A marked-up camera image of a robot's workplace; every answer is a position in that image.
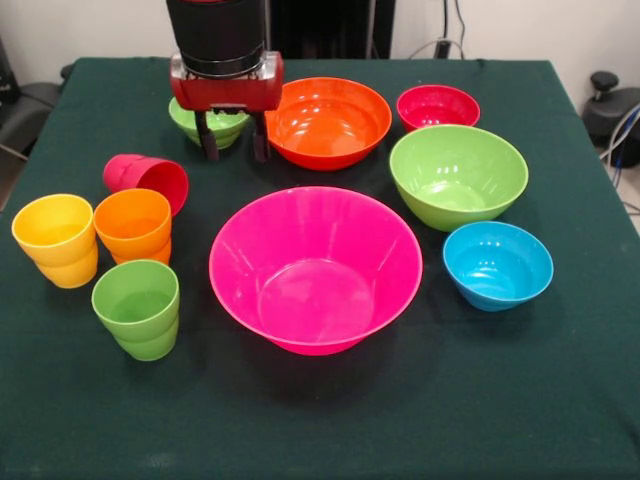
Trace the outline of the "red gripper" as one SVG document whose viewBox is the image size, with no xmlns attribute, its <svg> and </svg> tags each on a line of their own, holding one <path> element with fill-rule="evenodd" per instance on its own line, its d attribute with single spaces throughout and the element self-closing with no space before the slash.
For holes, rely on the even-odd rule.
<svg viewBox="0 0 640 480">
<path fill-rule="evenodd" d="M 281 54 L 267 51 L 256 69 L 234 78 L 206 78 L 190 72 L 179 53 L 169 61 L 170 85 L 178 104 L 195 111 L 200 145 L 211 161 L 219 160 L 214 133 L 207 124 L 207 112 L 214 109 L 272 111 L 280 104 L 284 80 Z M 271 156 L 264 112 L 251 114 L 254 121 L 254 158 L 265 163 Z"/>
</svg>

